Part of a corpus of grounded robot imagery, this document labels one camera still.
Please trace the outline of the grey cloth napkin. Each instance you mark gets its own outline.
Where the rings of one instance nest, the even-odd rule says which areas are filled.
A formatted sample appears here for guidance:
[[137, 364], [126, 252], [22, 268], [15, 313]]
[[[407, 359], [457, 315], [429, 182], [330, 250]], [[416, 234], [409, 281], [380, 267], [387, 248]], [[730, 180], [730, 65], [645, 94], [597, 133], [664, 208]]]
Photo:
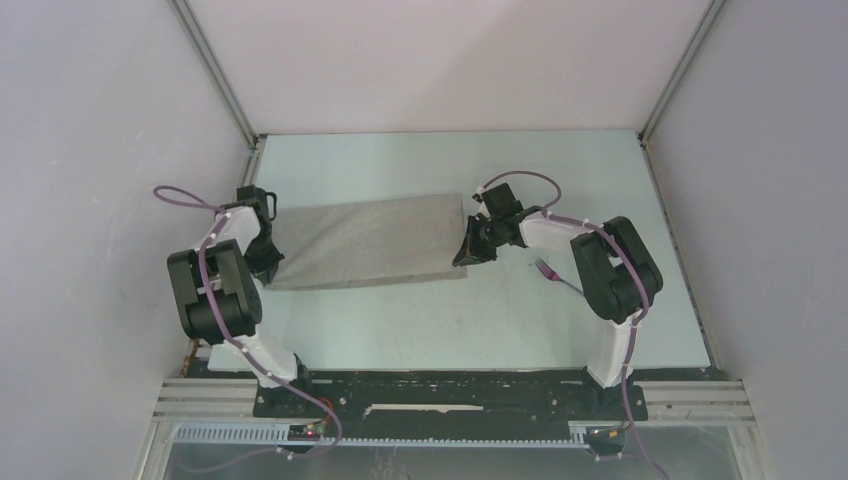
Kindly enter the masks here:
[[267, 289], [333, 290], [458, 280], [464, 238], [460, 196], [282, 210], [273, 240], [284, 258]]

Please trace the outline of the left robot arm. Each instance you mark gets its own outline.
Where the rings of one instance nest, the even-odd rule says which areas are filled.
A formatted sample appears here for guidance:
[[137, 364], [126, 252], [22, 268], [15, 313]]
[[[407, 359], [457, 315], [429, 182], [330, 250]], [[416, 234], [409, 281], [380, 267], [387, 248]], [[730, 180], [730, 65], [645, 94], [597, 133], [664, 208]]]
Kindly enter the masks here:
[[280, 388], [278, 404], [304, 416], [316, 390], [302, 360], [259, 332], [263, 306], [259, 289], [270, 284], [283, 254], [272, 238], [277, 196], [256, 185], [240, 187], [235, 201], [213, 205], [179, 187], [160, 185], [154, 196], [202, 210], [213, 224], [193, 247], [171, 254], [167, 268], [185, 334], [237, 356], [261, 387]]

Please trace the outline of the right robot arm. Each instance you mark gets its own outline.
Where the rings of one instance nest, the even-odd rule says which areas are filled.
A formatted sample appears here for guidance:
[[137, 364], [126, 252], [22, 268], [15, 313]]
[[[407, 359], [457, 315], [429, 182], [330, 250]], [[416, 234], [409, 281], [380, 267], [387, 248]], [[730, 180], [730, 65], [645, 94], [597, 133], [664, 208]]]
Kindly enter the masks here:
[[454, 267], [494, 261], [502, 246], [573, 256], [582, 296], [601, 319], [587, 364], [594, 383], [583, 388], [581, 402], [593, 417], [610, 416], [622, 403], [617, 385], [631, 373], [636, 331], [663, 288], [662, 274], [633, 223], [618, 216], [596, 225], [542, 206], [524, 207], [506, 183], [480, 187], [473, 200], [478, 209], [467, 217]]

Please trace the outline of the pink metal fork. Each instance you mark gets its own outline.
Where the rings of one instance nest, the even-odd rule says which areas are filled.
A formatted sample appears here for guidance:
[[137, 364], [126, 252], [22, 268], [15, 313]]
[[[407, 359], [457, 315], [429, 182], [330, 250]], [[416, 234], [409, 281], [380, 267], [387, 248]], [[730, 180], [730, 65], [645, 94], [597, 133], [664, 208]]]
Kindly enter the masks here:
[[535, 267], [541, 273], [541, 275], [551, 282], [560, 283], [565, 285], [570, 290], [576, 292], [578, 295], [583, 296], [584, 292], [581, 288], [574, 285], [573, 283], [563, 279], [546, 261], [542, 258], [537, 258], [534, 262]]

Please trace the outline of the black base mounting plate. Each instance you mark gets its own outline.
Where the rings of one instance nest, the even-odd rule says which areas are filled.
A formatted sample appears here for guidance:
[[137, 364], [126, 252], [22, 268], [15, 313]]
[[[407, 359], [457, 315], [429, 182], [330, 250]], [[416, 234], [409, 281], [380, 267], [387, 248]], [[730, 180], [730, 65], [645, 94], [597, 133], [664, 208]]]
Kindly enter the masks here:
[[566, 441], [571, 426], [621, 425], [649, 414], [641, 387], [601, 388], [584, 370], [314, 371], [303, 399], [257, 390], [256, 418], [319, 419], [332, 408], [345, 440]]

